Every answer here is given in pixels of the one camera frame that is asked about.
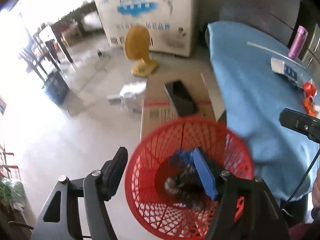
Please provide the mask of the person's right hand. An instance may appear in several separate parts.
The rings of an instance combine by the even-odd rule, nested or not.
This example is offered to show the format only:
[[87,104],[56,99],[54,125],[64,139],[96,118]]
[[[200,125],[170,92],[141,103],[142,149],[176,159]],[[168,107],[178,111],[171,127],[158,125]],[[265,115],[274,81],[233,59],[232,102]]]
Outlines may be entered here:
[[314,221],[317,221],[317,217],[319,216],[319,206],[320,206],[320,169],[317,170],[317,176],[313,184],[312,188],[312,204],[313,204],[313,209],[311,211],[311,217],[313,218]]

